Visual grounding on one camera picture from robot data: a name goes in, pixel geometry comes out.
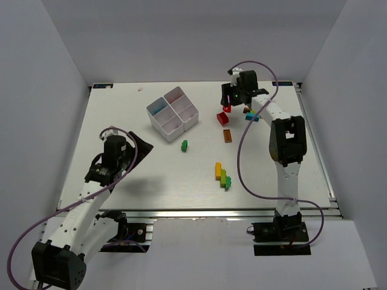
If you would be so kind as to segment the red round lego piece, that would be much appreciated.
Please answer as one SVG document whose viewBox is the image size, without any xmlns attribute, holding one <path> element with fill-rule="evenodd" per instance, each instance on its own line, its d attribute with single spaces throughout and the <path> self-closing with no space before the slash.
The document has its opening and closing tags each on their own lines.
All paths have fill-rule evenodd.
<svg viewBox="0 0 387 290">
<path fill-rule="evenodd" d="M 223 106 L 223 111 L 226 113 L 230 113 L 232 111 L 231 105 Z"/>
</svg>

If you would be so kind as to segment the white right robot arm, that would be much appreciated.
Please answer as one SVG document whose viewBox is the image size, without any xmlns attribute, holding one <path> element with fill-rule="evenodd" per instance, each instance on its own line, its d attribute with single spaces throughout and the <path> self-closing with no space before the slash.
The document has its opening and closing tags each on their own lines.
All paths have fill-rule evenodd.
<svg viewBox="0 0 387 290">
<path fill-rule="evenodd" d="M 278 195 L 258 195 L 248 189 L 243 181 L 241 184 L 254 197 L 276 201 L 277 221 L 287 227 L 300 224 L 302 216 L 298 204 L 298 174 L 307 152 L 305 120 L 300 115 L 290 115 L 272 98 L 266 98 L 268 93 L 258 88 L 257 75 L 253 70 L 232 68 L 228 73 L 231 81 L 221 86 L 221 105 L 247 105 L 256 111 L 255 117 L 262 117 L 270 126 L 269 153 L 277 170 Z"/>
</svg>

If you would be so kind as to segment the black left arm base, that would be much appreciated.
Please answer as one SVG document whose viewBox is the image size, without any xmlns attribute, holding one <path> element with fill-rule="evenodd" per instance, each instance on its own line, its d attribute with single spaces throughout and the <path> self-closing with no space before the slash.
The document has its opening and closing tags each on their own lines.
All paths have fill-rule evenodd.
<svg viewBox="0 0 387 290">
<path fill-rule="evenodd" d="M 100 249 L 102 253 L 147 253 L 153 233 L 153 223 L 127 217 L 122 211 L 106 211 L 96 214 L 94 225 L 103 218 L 117 224 L 115 235 Z"/>
</svg>

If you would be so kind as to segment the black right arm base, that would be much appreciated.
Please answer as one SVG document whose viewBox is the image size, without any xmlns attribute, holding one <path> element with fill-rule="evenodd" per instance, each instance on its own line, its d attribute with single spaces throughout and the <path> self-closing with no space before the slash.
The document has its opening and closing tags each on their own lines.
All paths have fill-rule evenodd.
<svg viewBox="0 0 387 290">
<path fill-rule="evenodd" d="M 253 236 L 254 255 L 270 256 L 310 256 L 311 248 L 304 246 L 309 241 L 306 224 L 301 222 L 298 229 L 279 234 L 272 222 L 256 222 L 246 229 Z"/>
</svg>

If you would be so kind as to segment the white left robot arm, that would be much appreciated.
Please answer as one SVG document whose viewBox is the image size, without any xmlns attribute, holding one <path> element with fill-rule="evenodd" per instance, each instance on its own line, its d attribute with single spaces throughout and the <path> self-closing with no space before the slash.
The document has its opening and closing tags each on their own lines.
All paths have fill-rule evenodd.
<svg viewBox="0 0 387 290">
<path fill-rule="evenodd" d="M 41 285 L 78 289 L 86 264 L 97 252 L 124 245 L 134 235 L 124 212 L 99 210 L 115 185 L 154 147 L 132 131 L 117 128 L 103 131 L 100 139 L 103 152 L 91 161 L 77 204 L 66 210 L 57 230 L 31 251 L 35 278 Z"/>
</svg>

